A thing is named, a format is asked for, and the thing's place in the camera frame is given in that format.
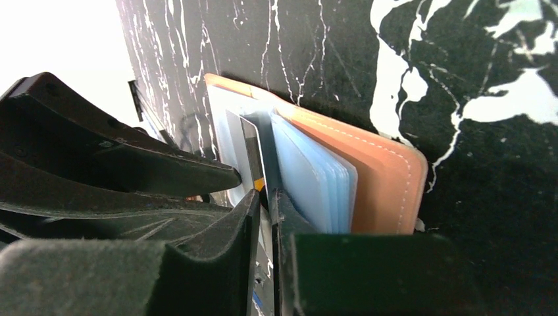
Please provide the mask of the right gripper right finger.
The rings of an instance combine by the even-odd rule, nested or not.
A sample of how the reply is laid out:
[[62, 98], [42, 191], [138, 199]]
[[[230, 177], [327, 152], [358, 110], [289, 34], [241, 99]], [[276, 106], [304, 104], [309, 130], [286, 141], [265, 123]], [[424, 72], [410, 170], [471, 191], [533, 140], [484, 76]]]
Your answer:
[[485, 315], [465, 258], [438, 235], [322, 234], [270, 198], [277, 315]]

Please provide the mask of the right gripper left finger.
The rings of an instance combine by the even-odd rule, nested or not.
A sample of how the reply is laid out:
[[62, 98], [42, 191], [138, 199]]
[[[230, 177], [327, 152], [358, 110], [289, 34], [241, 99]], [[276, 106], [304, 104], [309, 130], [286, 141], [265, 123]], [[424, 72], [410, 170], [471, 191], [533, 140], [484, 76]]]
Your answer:
[[217, 222], [164, 241], [27, 239], [1, 251], [2, 315], [247, 315], [260, 215], [250, 190]]

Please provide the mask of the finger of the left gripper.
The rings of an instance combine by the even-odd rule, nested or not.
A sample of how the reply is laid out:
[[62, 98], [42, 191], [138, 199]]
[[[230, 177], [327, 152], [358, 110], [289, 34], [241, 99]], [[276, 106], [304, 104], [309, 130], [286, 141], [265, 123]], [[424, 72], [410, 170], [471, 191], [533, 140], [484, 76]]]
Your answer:
[[49, 72], [21, 78], [1, 96], [1, 151], [56, 176], [121, 192], [187, 197], [241, 182], [234, 167], [120, 122]]
[[164, 240], [181, 243], [231, 209], [123, 193], [55, 176], [1, 155], [1, 232], [18, 239]]

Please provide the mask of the pink leather card holder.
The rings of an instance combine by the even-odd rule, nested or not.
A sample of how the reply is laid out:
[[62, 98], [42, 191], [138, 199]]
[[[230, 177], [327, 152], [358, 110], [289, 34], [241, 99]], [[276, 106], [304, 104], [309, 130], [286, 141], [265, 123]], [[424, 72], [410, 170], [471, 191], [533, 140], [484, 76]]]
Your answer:
[[428, 164], [416, 149], [289, 103], [273, 93], [216, 74], [204, 77], [216, 143], [241, 184], [237, 204], [254, 189], [240, 117], [258, 131], [263, 193], [287, 193], [319, 232], [412, 234]]

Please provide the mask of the black VIP credit card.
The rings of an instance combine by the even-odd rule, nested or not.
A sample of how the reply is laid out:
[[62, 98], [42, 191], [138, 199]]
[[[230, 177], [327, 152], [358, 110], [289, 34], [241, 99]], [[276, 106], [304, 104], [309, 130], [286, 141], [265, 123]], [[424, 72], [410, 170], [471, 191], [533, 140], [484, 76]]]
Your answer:
[[241, 128], [245, 140], [245, 148], [254, 189], [262, 192], [265, 189], [265, 172], [261, 158], [261, 146], [256, 126], [245, 117], [240, 117]]

